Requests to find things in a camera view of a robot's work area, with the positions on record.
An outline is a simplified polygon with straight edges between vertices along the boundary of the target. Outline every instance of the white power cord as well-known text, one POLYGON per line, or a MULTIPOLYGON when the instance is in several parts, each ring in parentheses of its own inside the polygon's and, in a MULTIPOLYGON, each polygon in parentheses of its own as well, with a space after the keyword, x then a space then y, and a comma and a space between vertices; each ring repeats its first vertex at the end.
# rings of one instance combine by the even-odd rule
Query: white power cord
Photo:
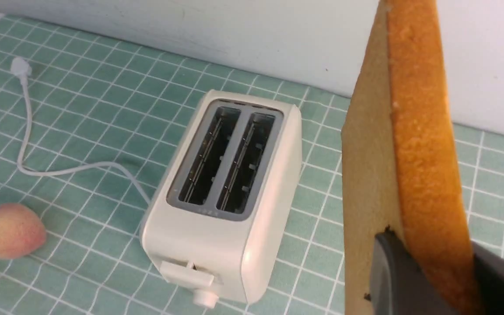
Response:
POLYGON ((30 176, 58 176, 64 174, 75 173, 80 170, 98 168, 98 167, 113 167, 122 171, 124 175, 126 175, 130 181, 132 181, 133 185, 136 187, 137 191, 140 192, 141 196, 145 201, 149 204, 151 200, 148 195, 145 193, 141 185, 138 183, 136 178, 123 166, 114 162, 97 162, 87 165, 81 165, 79 167, 64 169, 64 170, 54 170, 54 171, 34 171, 30 169, 26 169, 22 165, 22 159, 25 154, 26 146, 28 145, 28 138, 30 138, 30 129, 32 129, 32 106, 30 104, 30 96, 28 95, 28 76, 32 73, 32 68, 28 65, 26 60, 16 57, 13 59, 13 62, 10 66, 10 71, 21 81, 22 92, 24 93, 24 103, 26 104, 26 129, 24 130, 24 138, 22 139, 21 149, 18 152, 17 157, 17 167, 22 173, 30 176))

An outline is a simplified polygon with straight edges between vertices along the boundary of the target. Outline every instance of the bread slice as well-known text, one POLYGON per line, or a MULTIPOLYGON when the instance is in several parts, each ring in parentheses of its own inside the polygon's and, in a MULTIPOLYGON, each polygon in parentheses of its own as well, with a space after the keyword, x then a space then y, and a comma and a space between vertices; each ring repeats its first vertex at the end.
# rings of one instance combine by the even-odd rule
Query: bread slice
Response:
POLYGON ((382 0, 342 129, 346 313, 389 225, 440 295, 481 313, 434 0, 382 0))

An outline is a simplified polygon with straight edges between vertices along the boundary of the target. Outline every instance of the white toaster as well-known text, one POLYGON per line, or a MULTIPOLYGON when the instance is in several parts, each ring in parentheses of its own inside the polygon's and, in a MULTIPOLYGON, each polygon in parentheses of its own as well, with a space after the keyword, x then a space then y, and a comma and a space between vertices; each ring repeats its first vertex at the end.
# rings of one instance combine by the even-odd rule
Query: white toaster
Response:
POLYGON ((266 291, 298 184, 295 105, 210 91, 143 218, 146 254, 169 283, 213 308, 266 291))

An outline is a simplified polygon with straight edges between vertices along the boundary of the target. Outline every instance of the green tile mat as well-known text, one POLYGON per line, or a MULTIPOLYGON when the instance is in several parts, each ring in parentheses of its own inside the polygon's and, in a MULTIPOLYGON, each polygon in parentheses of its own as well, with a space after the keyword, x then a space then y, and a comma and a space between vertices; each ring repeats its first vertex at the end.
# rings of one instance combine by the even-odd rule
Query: green tile mat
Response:
MULTIPOLYGON (((344 313, 340 127, 349 100, 316 88, 208 64, 52 24, 0 20, 0 204, 42 217, 48 241, 0 261, 0 314, 340 315, 344 313), (13 56, 30 60, 34 129, 26 165, 122 163, 152 195, 204 92, 214 88, 300 106, 304 169, 265 296, 254 305, 192 305, 144 255, 146 205, 115 170, 22 175, 24 132, 13 56)), ((455 126, 472 237, 504 257, 504 137, 455 126)))

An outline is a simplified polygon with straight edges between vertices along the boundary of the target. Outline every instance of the plug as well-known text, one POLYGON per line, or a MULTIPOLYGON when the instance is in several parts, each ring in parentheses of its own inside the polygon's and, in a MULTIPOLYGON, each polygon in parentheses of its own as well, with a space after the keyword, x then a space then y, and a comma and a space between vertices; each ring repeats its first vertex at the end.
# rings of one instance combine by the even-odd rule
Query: plug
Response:
POLYGON ((10 64, 10 73, 18 77, 22 82, 23 80, 26 80, 26 77, 32 74, 32 68, 26 60, 17 56, 10 64))

